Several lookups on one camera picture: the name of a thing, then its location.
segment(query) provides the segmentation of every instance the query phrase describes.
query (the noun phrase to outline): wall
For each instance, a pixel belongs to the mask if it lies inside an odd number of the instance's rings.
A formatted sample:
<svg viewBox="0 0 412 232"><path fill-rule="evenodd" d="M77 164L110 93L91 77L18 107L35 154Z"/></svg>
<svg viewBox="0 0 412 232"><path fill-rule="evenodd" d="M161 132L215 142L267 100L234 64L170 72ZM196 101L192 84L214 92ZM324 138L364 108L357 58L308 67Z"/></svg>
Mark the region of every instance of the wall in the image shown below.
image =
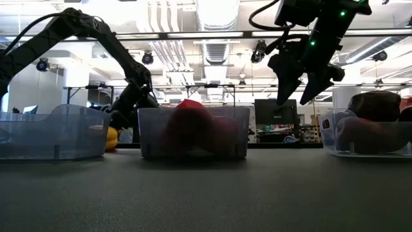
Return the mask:
<svg viewBox="0 0 412 232"><path fill-rule="evenodd" d="M57 78L56 73L39 72L32 64L19 72L10 83L8 112L13 107L23 112L24 107L39 105L37 113L51 113L62 103L64 79L62 70L59 73Z"/></svg>
<svg viewBox="0 0 412 232"><path fill-rule="evenodd" d="M323 103L315 103L316 114L324 114L333 109L332 102L323 102ZM310 124L312 119L310 118L311 115L314 114L314 106L312 104L307 104L301 106L299 103L297 105L297 113L304 115L304 123Z"/></svg>

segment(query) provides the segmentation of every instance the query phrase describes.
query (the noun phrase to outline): black cable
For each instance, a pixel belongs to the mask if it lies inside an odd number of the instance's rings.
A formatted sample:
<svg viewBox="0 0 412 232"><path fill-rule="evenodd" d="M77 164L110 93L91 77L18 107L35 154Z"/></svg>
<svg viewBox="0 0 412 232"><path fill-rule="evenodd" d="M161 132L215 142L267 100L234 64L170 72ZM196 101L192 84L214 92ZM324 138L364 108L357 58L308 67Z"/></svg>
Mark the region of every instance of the black cable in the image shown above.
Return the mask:
<svg viewBox="0 0 412 232"><path fill-rule="evenodd" d="M253 22L253 18L255 16L257 16L259 13L266 10L267 8L275 5L277 2L279 2L279 0L274 0L271 3L267 4L266 6L263 6L259 9L257 9L255 12L253 12L249 17L249 24L252 25L255 28L258 28L258 29L262 29L262 30L266 30L266 31L273 31L273 32L280 32L280 31L290 30L291 28L293 28L295 26L295 24L291 24L291 25L288 25L288 26L263 26L263 25L260 25L260 24L257 24L255 22Z"/></svg>
<svg viewBox="0 0 412 232"><path fill-rule="evenodd" d="M3 51L3 55L6 55L19 42L21 37L23 37L25 35L25 33L27 33L30 29L32 29L32 27L35 26L37 23L40 23L41 21L43 21L45 19L48 19L50 17L61 16L61 15L69 15L69 14L53 13L53 14L48 14L48 15L42 16L42 17L34 20L23 31L20 32L20 34L10 43L10 45L8 45L8 47Z"/></svg>

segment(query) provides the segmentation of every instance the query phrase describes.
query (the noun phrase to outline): transparent container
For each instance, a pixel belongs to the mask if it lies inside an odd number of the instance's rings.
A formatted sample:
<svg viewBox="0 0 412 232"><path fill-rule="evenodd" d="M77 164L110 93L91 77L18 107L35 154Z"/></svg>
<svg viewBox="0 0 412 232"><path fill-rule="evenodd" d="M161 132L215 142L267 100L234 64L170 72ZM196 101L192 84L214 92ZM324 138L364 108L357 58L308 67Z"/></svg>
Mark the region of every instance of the transparent container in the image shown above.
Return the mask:
<svg viewBox="0 0 412 232"><path fill-rule="evenodd" d="M412 122L371 122L350 110L319 117L323 148L340 157L412 158Z"/></svg>
<svg viewBox="0 0 412 232"><path fill-rule="evenodd" d="M145 108L138 110L142 156L244 158L248 108Z"/></svg>
<svg viewBox="0 0 412 232"><path fill-rule="evenodd" d="M60 105L49 115L0 113L0 160L75 160L104 154L110 115Z"/></svg>

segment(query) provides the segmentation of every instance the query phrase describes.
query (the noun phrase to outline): table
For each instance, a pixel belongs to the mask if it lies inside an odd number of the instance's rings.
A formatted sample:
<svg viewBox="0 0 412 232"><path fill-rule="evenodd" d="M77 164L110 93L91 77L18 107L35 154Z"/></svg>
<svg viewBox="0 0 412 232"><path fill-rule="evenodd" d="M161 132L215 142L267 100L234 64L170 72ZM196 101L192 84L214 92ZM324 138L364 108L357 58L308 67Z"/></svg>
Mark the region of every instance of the table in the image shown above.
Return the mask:
<svg viewBox="0 0 412 232"><path fill-rule="evenodd" d="M411 231L412 163L320 149L0 164L0 231Z"/></svg>

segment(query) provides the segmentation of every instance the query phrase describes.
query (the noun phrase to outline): ceiling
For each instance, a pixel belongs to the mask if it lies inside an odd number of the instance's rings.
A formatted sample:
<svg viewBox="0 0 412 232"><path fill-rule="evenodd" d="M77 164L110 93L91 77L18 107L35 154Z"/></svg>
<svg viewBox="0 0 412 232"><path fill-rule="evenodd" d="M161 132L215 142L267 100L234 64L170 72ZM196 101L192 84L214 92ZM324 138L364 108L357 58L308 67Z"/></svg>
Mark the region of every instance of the ceiling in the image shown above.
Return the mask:
<svg viewBox="0 0 412 232"><path fill-rule="evenodd" d="M176 0L178 5L178 26L181 31L191 32L198 31L198 20L196 17L196 6L193 0ZM270 1L262 0L240 0L239 16L237 23L237 30L256 30L248 23L249 15L268 4ZM396 28L399 27L406 19L411 18L411 0L390 0L387 5L382 5L381 0L370 0L372 8L372 15L357 15L352 22L350 28ZM31 23L36 18L55 12L60 12L67 7L81 8L85 13L87 9L84 5L78 3L64 3L64 0L0 0L0 36L17 35L25 26ZM120 3L116 7L111 7L110 17L108 17L108 8L104 4L100 4L102 9L96 12L102 12L104 15L100 15L110 25L112 31L118 33L139 32L136 26L136 3ZM269 8L268 10L257 15L255 21L259 24L274 25L274 17L277 12L278 5ZM36 34L40 32L48 21L43 21L34 26L28 34ZM158 1L158 24L160 24L160 2ZM301 30L304 28L296 26L294 30ZM352 51L360 48L364 44L374 40L373 37L348 37L344 38L341 42L343 49L340 54L351 53ZM276 75L273 71L266 66L268 57L258 64L252 64L250 62L250 54L256 44L256 40L242 39L239 40L239 44L233 44L230 47L230 55L228 63L233 65L227 68L226 83L238 83L239 75L245 74L245 81L247 84L275 84L277 83ZM134 54L136 60L141 59L143 51L151 50L151 47L147 41L128 41L122 42L122 44L130 50L140 51ZM61 43L56 46L56 50L73 50L76 43ZM82 57L87 59L88 63L96 69L101 70L106 75L104 78L98 75L92 75L92 79L98 79L103 81L110 80L122 80L124 78L121 67L114 59L100 59L97 57L99 53L104 53L104 49L98 43L90 43L93 46L92 57ZM183 41L183 47L185 55L189 62L190 67L193 69L194 81L201 81L204 77L204 70L199 64L203 64L201 46L193 44L193 41ZM349 68L359 69L360 77L357 82L373 83L377 77L394 73L397 70L410 66L410 60L412 60L412 39L407 38L398 44L393 45L385 50L388 53L388 60L383 62L374 61L361 61L353 64ZM155 84L168 84L168 78L164 76L164 65L157 56L154 54L154 63L147 65L152 74L154 75ZM411 73L407 72L401 76L388 79L387 82L401 83L412 80Z"/></svg>

